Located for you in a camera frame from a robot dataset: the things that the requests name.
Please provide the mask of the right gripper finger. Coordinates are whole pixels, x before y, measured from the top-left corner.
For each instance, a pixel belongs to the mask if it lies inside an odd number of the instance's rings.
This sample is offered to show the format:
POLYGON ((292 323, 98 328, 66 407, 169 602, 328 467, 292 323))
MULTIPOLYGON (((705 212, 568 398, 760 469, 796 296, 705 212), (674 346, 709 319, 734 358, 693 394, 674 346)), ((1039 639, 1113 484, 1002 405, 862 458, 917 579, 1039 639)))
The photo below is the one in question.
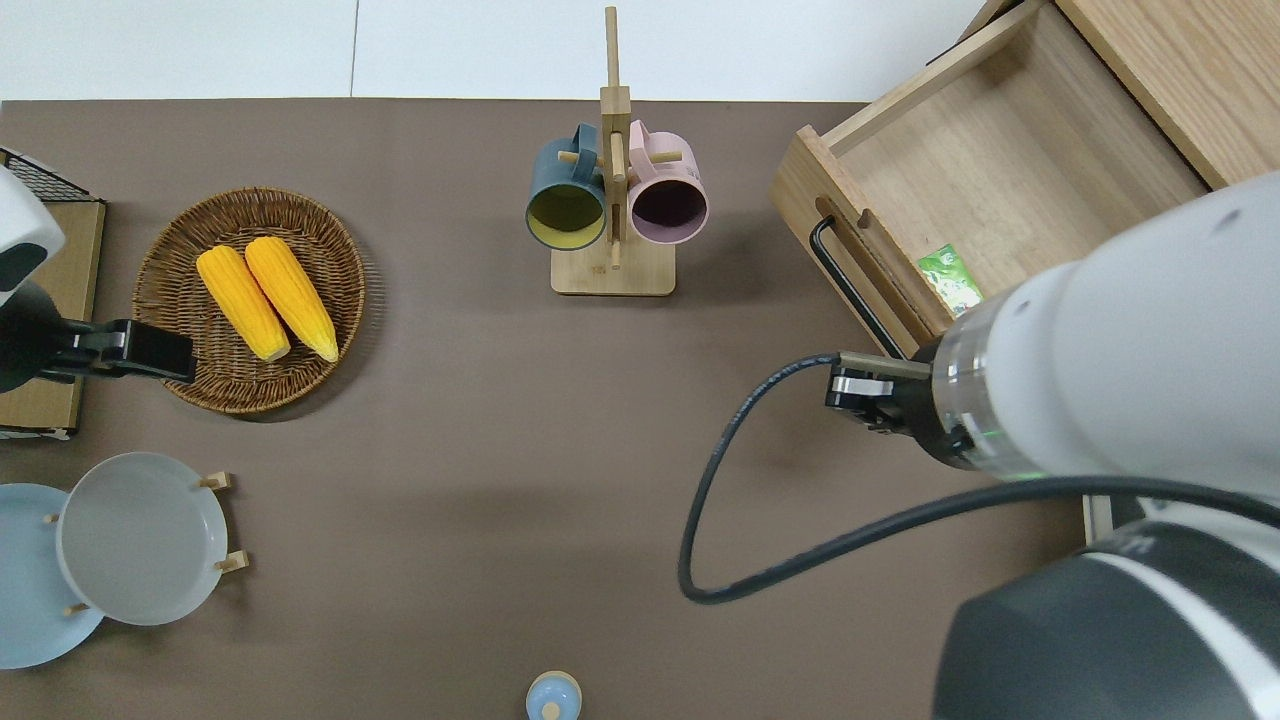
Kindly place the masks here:
POLYGON ((852 351, 841 351, 837 366, 855 377, 873 380, 929 380, 933 377, 929 363, 852 351))
POLYGON ((892 398, 895 382, 865 372, 832 372, 826 406, 845 411, 876 411, 892 398))

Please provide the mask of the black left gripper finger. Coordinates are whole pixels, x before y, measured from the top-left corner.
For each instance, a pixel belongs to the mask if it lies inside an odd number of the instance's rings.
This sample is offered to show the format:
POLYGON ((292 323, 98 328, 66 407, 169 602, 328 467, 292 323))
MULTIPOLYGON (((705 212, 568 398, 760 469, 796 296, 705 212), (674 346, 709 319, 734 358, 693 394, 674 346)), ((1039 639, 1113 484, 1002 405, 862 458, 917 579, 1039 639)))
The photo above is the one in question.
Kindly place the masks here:
POLYGON ((196 380, 198 369, 195 342, 186 334, 131 320, 129 369, 189 384, 196 380))
POLYGON ((115 319, 105 323, 60 320, 60 382, 81 377, 122 378, 132 370, 123 364, 134 322, 115 319))

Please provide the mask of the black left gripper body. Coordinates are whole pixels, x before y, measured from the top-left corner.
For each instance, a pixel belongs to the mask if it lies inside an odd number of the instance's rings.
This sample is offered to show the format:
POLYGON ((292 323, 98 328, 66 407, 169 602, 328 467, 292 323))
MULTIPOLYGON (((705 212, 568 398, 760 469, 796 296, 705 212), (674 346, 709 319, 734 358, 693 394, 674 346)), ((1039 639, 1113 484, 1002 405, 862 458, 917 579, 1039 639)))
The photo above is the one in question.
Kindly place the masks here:
POLYGON ((59 347, 61 315, 37 284, 17 288, 1 309, 1 392, 40 374, 59 347))

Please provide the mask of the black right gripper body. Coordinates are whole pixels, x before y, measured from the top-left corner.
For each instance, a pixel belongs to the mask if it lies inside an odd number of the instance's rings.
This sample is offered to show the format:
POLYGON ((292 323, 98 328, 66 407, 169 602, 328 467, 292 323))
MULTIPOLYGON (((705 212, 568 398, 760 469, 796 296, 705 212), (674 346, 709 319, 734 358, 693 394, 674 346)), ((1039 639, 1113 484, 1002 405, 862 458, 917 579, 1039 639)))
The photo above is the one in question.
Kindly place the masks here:
POLYGON ((869 430, 910 436, 922 443, 941 438, 941 424, 924 380, 896 380, 892 398, 876 411, 852 411, 869 430))

